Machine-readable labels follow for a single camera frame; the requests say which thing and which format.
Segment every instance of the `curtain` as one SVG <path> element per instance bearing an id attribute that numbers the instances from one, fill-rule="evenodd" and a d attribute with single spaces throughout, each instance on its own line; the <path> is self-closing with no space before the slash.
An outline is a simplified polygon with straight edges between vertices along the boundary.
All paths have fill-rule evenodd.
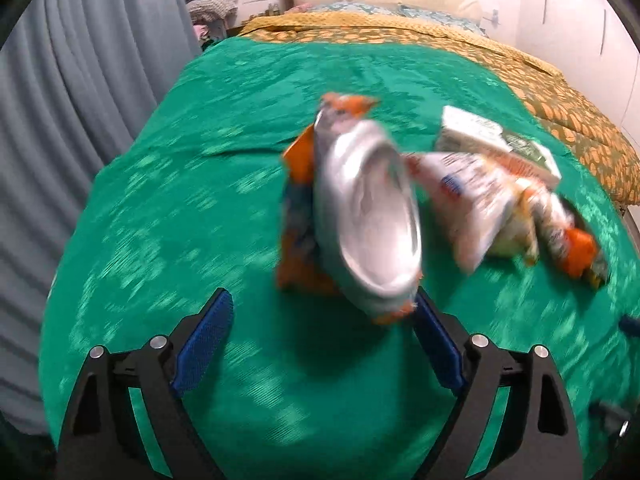
<path id="1" fill-rule="evenodd" d="M 47 431 L 40 324 L 94 176 L 199 52 L 184 0 L 32 0 L 0 51 L 0 411 L 25 433 Z"/>

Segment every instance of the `pile of clothes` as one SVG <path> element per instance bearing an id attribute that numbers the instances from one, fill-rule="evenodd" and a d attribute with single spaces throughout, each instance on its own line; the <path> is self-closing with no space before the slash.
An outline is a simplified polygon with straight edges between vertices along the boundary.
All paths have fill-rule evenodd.
<path id="1" fill-rule="evenodd" d="M 203 50 L 226 38 L 227 20 L 238 12 L 238 0 L 186 0 L 186 3 Z"/>

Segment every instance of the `silver bolt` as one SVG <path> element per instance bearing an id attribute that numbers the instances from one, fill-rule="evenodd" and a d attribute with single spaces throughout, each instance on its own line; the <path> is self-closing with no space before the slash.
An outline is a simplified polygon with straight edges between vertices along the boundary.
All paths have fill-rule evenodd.
<path id="1" fill-rule="evenodd" d="M 157 335 L 151 338 L 149 345 L 151 348 L 155 348 L 156 350 L 164 348 L 164 345 L 166 345 L 166 338 L 163 335 Z"/>
<path id="2" fill-rule="evenodd" d="M 474 334 L 471 336 L 471 342 L 479 348 L 484 348 L 489 344 L 489 340 L 482 334 Z"/>
<path id="3" fill-rule="evenodd" d="M 626 428 L 628 428 L 628 427 L 629 427 L 629 421 L 625 420 L 625 423 L 622 425 L 622 428 L 620 428 L 620 433 L 618 434 L 618 436 L 620 438 L 625 436 Z"/>
<path id="4" fill-rule="evenodd" d="M 91 357 L 91 359 L 102 357 L 102 354 L 104 354 L 104 348 L 100 345 L 94 346 L 93 348 L 91 348 L 91 350 L 89 350 L 89 356 Z"/>
<path id="5" fill-rule="evenodd" d="M 542 357 L 543 359 L 545 357 L 549 357 L 549 350 L 547 350 L 546 347 L 542 345 L 535 345 L 533 347 L 533 351 L 536 353 L 538 357 Z"/>

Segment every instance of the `orange patterned bedspread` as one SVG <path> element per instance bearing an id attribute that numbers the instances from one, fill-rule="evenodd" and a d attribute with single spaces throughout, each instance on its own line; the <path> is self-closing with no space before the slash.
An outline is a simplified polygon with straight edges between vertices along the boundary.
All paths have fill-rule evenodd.
<path id="1" fill-rule="evenodd" d="M 640 160 L 624 135 L 549 63 L 513 47 L 399 16 L 319 12 L 255 18 L 241 35 L 269 43 L 404 43 L 455 52 L 498 75 L 599 180 L 613 202 L 640 202 Z"/>

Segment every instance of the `cabinet handle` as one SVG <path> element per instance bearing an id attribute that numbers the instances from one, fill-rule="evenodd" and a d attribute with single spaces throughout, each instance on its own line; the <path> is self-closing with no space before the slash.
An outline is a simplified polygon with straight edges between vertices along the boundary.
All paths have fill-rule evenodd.
<path id="1" fill-rule="evenodd" d="M 604 9 L 604 18 L 602 20 L 602 43 L 600 44 L 600 55 L 604 52 L 604 36 L 607 31 L 607 9 Z"/>
<path id="2" fill-rule="evenodd" d="M 546 1 L 545 0 L 545 9 L 542 11 L 542 24 L 544 25 L 546 22 Z"/>

